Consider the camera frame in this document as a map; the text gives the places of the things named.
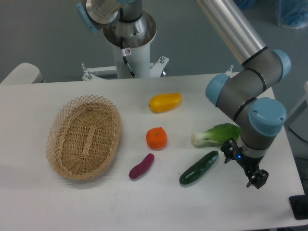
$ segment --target wicker basket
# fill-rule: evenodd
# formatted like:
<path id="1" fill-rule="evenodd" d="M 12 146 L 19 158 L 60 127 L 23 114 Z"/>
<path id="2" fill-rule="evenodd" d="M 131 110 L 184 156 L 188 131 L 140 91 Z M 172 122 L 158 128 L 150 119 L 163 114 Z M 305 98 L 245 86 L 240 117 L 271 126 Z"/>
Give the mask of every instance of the wicker basket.
<path id="1" fill-rule="evenodd" d="M 64 177 L 94 177 L 113 159 L 120 132 L 120 114 L 112 102 L 93 95 L 72 100 L 51 127 L 48 161 Z"/>

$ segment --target cucumber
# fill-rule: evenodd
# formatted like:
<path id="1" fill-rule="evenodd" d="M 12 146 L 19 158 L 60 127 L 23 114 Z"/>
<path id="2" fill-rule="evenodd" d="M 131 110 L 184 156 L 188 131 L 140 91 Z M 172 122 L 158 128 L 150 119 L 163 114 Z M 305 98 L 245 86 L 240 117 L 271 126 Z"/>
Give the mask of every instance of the cucumber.
<path id="1" fill-rule="evenodd" d="M 218 158 L 217 151 L 211 151 L 180 176 L 180 184 L 190 184 L 202 177 Z"/>

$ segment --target cable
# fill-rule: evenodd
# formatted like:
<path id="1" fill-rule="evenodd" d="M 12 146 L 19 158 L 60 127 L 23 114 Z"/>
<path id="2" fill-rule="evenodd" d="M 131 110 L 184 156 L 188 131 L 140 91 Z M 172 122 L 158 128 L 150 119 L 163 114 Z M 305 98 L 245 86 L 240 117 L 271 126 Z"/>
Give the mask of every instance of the cable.
<path id="1" fill-rule="evenodd" d="M 124 49 L 124 38 L 121 37 L 120 39 L 121 39 L 121 41 L 120 41 L 120 43 L 121 43 L 120 49 L 122 50 L 122 49 Z M 126 66 L 127 66 L 128 69 L 129 69 L 129 72 L 130 72 L 130 74 L 131 74 L 131 77 L 132 77 L 132 78 L 137 78 L 136 74 L 135 74 L 135 73 L 133 72 L 133 70 L 131 69 L 131 67 L 130 67 L 130 65 L 129 65 L 129 63 L 128 63 L 128 61 L 127 61 L 127 58 L 126 58 L 125 55 L 123 56 L 123 60 L 124 60 L 124 63 L 126 64 Z"/>
<path id="2" fill-rule="evenodd" d="M 292 132 L 292 134 L 295 135 L 297 138 L 299 138 L 302 142 L 308 143 L 307 140 L 305 140 L 305 139 L 301 138 L 299 135 L 297 135 L 290 127 L 288 127 L 288 128 L 289 128 L 290 132 Z"/>

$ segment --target green leafy vegetable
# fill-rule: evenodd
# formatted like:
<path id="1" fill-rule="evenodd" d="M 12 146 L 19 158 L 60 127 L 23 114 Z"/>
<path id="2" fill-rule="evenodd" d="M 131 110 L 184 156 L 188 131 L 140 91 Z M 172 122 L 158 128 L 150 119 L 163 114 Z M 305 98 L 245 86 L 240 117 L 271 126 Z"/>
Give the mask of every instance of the green leafy vegetable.
<path id="1" fill-rule="evenodd" d="M 204 132 L 195 132 L 192 143 L 196 146 L 220 147 L 227 139 L 233 137 L 237 140 L 241 128 L 233 124 L 219 124 Z"/>

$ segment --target gray floor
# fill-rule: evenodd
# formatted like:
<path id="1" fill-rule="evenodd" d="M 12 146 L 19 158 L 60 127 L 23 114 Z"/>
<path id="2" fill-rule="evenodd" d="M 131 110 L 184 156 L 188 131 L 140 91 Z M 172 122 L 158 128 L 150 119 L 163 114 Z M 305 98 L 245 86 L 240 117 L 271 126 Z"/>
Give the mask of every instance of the gray floor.
<path id="1" fill-rule="evenodd" d="M 0 1 L 0 82 L 20 63 L 37 66 L 47 82 L 79 81 L 87 67 L 112 66 L 111 48 L 102 33 L 91 34 L 77 12 L 78 0 Z M 275 0 L 258 0 L 244 14 L 271 49 L 289 54 L 293 69 L 273 87 L 289 112 L 304 95 L 308 81 L 308 27 L 277 26 Z M 233 54 L 215 32 L 195 0 L 145 0 L 143 8 L 155 19 L 157 36 L 151 61 L 170 58 L 169 76 L 225 72 L 231 64 L 241 71 Z M 308 112 L 292 128 L 308 140 Z M 307 144 L 287 131 L 295 157 L 308 158 Z"/>

